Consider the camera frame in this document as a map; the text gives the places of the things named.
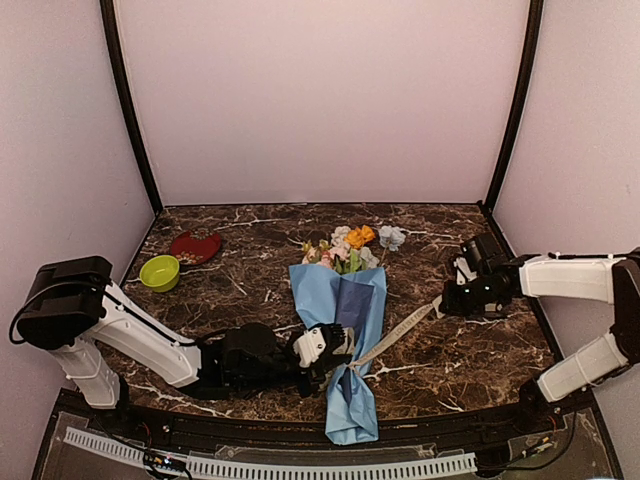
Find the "light blue fake flower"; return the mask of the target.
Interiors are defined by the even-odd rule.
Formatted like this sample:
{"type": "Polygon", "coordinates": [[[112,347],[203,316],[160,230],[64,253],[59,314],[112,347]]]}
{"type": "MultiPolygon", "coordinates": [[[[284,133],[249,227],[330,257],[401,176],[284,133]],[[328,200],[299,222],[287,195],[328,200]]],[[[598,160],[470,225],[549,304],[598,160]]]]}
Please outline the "light blue fake flower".
{"type": "Polygon", "coordinates": [[[374,269],[384,264],[389,252],[397,252],[404,244],[406,235],[399,227],[384,225],[378,229],[378,241],[382,248],[381,254],[377,256],[370,247],[363,246],[360,251],[360,259],[363,261],[365,269],[374,269]]]}

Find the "pink fake flower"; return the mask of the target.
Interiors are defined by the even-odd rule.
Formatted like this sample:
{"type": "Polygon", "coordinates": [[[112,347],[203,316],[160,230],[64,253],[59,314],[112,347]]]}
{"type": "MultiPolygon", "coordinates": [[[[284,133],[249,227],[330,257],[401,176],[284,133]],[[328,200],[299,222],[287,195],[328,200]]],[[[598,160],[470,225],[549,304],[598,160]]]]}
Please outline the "pink fake flower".
{"type": "Polygon", "coordinates": [[[351,247],[342,242],[337,245],[321,240],[318,245],[311,241],[304,242],[302,251],[304,256],[302,264],[319,264],[329,269],[334,269],[336,262],[346,262],[349,259],[351,247]]]}

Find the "orange fake flower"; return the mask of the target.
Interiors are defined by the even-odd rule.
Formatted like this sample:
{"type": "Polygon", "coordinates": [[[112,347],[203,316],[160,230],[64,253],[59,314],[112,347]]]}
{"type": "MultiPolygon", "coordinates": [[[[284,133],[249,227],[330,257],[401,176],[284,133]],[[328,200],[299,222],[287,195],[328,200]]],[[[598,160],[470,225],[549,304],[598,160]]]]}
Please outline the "orange fake flower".
{"type": "Polygon", "coordinates": [[[379,260],[374,256],[368,244],[375,239],[375,233],[371,227],[363,225],[350,230],[345,238],[349,246],[348,267],[349,273],[355,273],[370,268],[375,268],[379,260]]]}

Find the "blue wrapping paper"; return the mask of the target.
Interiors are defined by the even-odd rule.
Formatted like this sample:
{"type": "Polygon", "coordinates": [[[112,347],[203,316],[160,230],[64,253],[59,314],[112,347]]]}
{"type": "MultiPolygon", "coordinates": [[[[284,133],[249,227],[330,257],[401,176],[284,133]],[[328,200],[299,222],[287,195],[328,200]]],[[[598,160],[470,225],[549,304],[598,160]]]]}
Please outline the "blue wrapping paper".
{"type": "Polygon", "coordinates": [[[377,267],[339,274],[319,264],[289,267],[296,311],[304,325],[337,326],[345,338],[337,353],[345,359],[327,387],[325,434],[335,445],[379,439],[374,394],[364,380],[370,363],[348,367],[368,353],[382,337],[387,295],[386,274],[377,267]]]}

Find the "beige ribbon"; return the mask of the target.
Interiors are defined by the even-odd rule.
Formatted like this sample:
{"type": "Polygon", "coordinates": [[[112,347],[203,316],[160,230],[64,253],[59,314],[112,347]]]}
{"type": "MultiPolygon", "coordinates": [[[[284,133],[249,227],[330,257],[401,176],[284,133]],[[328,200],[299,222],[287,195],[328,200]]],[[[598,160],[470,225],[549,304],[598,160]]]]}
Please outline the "beige ribbon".
{"type": "Polygon", "coordinates": [[[353,371],[356,375],[360,376],[360,368],[372,362],[376,357],[384,353],[386,350],[396,344],[405,334],[412,330],[422,320],[426,319],[430,314],[434,314],[436,318],[442,318],[443,313],[439,308],[442,304],[443,298],[441,295],[437,296],[432,302],[427,303],[396,325],[384,338],[382,338],[375,346],[373,346],[366,354],[361,356],[358,360],[352,361],[347,365],[347,368],[353,371]]]}

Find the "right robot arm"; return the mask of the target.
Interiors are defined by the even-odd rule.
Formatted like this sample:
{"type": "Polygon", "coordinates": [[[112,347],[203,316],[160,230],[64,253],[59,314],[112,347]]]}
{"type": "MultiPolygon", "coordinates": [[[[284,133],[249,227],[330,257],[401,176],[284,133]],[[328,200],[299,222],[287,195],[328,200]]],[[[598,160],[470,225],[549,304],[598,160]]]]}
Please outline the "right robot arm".
{"type": "Polygon", "coordinates": [[[639,251],[525,254],[512,258],[490,233],[464,242],[456,277],[436,302],[440,314],[496,313],[513,300],[537,300],[559,335],[565,358],[527,381],[510,424],[534,432],[549,406],[595,387],[639,362],[639,251]]]}

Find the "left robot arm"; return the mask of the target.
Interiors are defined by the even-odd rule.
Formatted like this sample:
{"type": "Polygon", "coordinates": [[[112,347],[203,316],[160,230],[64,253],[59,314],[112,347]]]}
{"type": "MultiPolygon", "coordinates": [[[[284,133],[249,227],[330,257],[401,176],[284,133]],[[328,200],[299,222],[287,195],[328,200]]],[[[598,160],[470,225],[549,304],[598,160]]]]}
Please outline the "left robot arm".
{"type": "Polygon", "coordinates": [[[111,270],[101,256],[42,266],[11,321],[9,340],[49,352],[89,406],[102,410],[103,421],[120,436],[134,435],[141,415],[127,403],[126,382],[109,367],[98,343],[199,400],[289,386],[309,397],[354,353],[353,328],[339,324],[315,324],[285,344],[256,322],[189,339],[128,298],[113,282],[111,270]]]}

